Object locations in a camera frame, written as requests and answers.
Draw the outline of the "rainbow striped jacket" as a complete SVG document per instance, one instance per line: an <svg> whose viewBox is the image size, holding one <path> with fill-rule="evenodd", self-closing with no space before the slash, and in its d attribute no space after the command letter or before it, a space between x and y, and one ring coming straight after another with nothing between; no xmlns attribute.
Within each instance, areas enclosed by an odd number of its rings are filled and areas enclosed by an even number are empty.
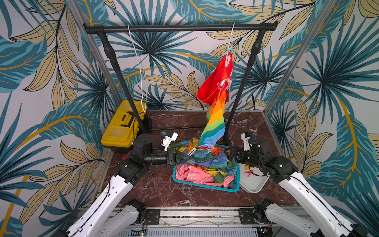
<svg viewBox="0 0 379 237"><path fill-rule="evenodd" d="M181 165L193 165L204 170L216 170L227 174L237 174L237 163L229 160L224 148L217 146L213 148L200 147L199 140L196 138L183 140L170 147L180 152L184 152L184 150L190 152L192 148L197 148L192 155L192 159Z"/></svg>

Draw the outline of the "pink clothespin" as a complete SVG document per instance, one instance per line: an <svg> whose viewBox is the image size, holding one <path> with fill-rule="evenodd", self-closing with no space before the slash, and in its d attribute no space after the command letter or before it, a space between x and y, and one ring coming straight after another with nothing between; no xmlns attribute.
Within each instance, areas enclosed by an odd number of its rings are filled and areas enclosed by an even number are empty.
<svg viewBox="0 0 379 237"><path fill-rule="evenodd" d="M245 171L245 174L247 174L247 177L250 177L254 172L252 170Z"/></svg>

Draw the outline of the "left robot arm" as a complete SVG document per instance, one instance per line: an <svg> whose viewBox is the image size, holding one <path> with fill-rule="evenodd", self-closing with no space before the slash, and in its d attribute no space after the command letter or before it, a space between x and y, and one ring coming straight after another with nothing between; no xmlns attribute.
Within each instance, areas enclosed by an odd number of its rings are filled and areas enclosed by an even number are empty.
<svg viewBox="0 0 379 237"><path fill-rule="evenodd" d="M132 143L133 149L128 153L109 180L109 184L90 206L90 208L66 231L59 231L58 237L114 237L135 222L147 221L146 206L133 200L120 213L110 217L118 203L145 175L149 166L176 166L189 161L196 151L191 146L187 153L170 148L177 133L165 136L163 150L154 150L154 139L150 134L139 135Z"/></svg>

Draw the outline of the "white clear clothespin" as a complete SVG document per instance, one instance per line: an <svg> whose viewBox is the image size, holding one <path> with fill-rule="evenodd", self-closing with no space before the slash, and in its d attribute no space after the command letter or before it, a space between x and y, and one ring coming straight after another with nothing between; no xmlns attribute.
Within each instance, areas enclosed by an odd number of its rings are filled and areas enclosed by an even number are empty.
<svg viewBox="0 0 379 237"><path fill-rule="evenodd" d="M191 151L188 153L188 155L192 156L196 150L197 150L197 148L192 148Z"/></svg>

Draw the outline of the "pink bear-print jacket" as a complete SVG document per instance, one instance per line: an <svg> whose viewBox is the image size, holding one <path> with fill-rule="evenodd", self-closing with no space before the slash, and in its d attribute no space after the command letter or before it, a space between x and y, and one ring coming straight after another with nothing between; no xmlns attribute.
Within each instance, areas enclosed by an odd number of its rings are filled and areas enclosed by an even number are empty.
<svg viewBox="0 0 379 237"><path fill-rule="evenodd" d="M185 183L225 189L228 189L236 179L235 174L227 174L216 170L204 170L193 165L176 166L173 177L177 181Z"/></svg>

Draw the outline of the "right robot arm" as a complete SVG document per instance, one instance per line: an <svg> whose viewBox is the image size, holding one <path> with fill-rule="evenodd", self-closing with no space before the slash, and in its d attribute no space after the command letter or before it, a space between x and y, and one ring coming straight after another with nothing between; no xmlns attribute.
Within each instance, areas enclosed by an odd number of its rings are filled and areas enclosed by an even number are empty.
<svg viewBox="0 0 379 237"><path fill-rule="evenodd" d="M247 137L242 149L231 146L228 151L231 161L258 168L262 177L273 180L286 190L312 218L309 221L297 216L266 198L257 203L251 213L239 211L241 220L261 225L275 223L299 237L368 235L365 227L351 223L329 205L288 158L273 154L266 139Z"/></svg>

